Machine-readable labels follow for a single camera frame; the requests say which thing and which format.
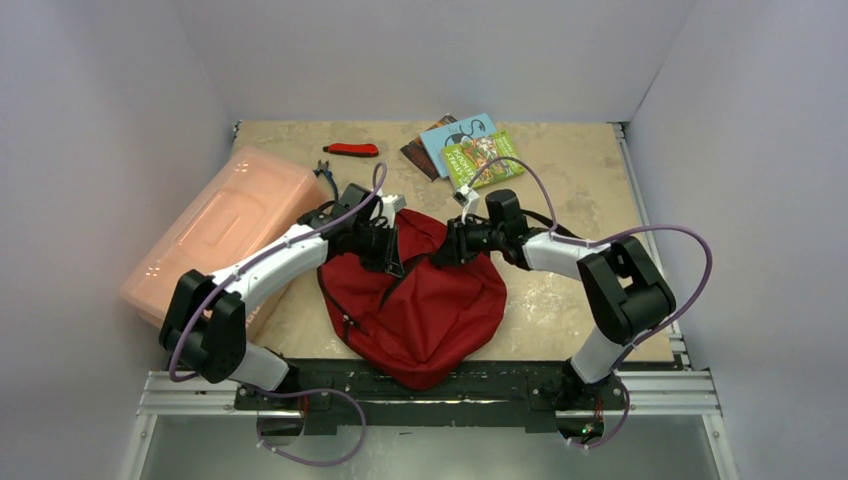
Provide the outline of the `red student backpack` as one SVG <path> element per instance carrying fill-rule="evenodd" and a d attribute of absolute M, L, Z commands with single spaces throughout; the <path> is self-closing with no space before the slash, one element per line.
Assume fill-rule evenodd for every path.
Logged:
<path fill-rule="evenodd" d="M 432 264 L 447 235 L 443 223 L 408 209 L 396 221 L 403 276 L 367 271 L 352 254 L 316 276 L 337 336 L 404 386 L 426 390 L 493 338 L 508 290 L 485 256 L 467 266 Z"/>

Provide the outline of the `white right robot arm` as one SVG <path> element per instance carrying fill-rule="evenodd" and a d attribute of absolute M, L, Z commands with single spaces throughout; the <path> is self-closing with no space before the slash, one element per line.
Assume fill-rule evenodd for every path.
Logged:
<path fill-rule="evenodd" d="M 674 294 L 635 237 L 593 244 L 559 236 L 555 227 L 531 227 L 509 189 L 481 198 L 463 186 L 453 197 L 462 211 L 447 221 L 446 239 L 433 257 L 435 265 L 466 266 L 480 255 L 498 252 L 506 263 L 522 270 L 581 282 L 595 326 L 564 367 L 561 392 L 569 404 L 584 407 L 596 399 L 600 383 L 613 373 L 626 346 L 675 311 Z M 474 213 L 481 201 L 487 217 Z"/>

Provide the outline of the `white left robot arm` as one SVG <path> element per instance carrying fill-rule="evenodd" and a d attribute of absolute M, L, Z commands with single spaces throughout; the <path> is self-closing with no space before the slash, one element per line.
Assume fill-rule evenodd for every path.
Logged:
<path fill-rule="evenodd" d="M 247 315 L 296 277 L 343 254 L 357 256 L 367 270 L 402 275 L 395 219 L 405 206 L 401 194 L 350 184 L 338 200 L 306 212 L 249 257 L 211 274 L 183 274 L 159 333 L 171 355 L 172 379 L 182 381 L 176 367 L 183 364 L 210 383 L 257 387 L 272 408 L 292 405 L 298 395 L 293 368 L 282 355 L 248 341 Z"/>

